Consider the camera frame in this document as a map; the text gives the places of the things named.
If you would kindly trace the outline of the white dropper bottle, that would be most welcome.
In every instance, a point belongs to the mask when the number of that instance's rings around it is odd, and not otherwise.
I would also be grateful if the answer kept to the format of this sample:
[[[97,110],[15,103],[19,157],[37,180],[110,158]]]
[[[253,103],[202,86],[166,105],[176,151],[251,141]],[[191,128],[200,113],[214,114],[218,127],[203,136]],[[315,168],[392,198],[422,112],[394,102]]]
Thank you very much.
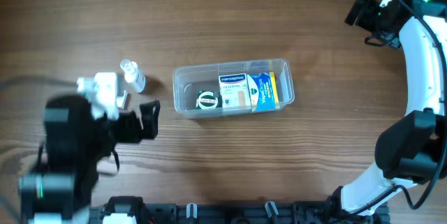
[[[120,63],[120,68],[124,72],[124,79],[128,85],[137,93],[142,93],[145,89],[146,80],[138,64],[129,59],[124,59]]]

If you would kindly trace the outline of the white Hansaplast plaster box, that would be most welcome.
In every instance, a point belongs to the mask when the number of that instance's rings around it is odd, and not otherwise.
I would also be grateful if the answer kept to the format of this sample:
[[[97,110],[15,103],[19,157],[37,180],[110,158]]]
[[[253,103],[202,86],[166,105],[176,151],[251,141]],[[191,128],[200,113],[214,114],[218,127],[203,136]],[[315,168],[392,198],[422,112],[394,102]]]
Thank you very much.
[[[250,107],[247,75],[245,73],[219,76],[223,108]]]

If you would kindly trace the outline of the blue yellow VapoDrops packet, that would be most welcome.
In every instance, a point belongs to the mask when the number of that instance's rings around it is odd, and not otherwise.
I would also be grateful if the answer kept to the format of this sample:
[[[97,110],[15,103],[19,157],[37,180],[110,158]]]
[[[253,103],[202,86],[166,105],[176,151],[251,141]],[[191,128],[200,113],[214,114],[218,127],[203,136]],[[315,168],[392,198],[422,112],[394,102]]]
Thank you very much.
[[[247,83],[254,112],[279,109],[279,97],[273,72],[248,74]]]

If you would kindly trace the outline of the white green medicine box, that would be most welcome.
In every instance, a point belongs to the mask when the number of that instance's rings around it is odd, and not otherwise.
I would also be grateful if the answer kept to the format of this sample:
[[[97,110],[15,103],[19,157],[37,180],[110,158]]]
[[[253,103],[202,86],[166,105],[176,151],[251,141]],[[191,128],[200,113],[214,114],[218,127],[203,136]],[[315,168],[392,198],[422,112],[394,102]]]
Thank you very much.
[[[126,109],[128,95],[129,95],[129,93],[126,90],[124,90],[122,92],[122,94],[120,94],[116,97],[115,101],[116,101],[117,107],[119,109],[122,109],[122,110]]]

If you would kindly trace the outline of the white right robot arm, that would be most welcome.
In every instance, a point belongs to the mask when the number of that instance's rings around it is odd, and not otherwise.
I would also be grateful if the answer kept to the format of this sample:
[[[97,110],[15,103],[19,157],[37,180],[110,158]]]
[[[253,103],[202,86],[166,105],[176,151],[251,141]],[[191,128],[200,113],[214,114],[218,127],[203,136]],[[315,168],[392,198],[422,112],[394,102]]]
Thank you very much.
[[[367,45],[403,51],[407,106],[380,134],[374,162],[326,200],[319,213],[329,223],[363,222],[422,185],[419,199],[408,201],[419,209],[446,176],[446,1],[356,0],[345,22],[369,32]]]

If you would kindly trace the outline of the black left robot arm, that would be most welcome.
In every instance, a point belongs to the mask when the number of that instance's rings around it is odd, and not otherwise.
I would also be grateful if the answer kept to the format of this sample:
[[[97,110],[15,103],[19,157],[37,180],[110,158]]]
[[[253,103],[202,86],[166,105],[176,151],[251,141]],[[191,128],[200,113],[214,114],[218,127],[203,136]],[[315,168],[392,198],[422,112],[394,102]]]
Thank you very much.
[[[160,102],[140,113],[94,118],[81,95],[57,96],[45,105],[45,141],[30,171],[20,177],[22,223],[88,223],[98,162],[116,156],[117,144],[138,144],[158,135]]]

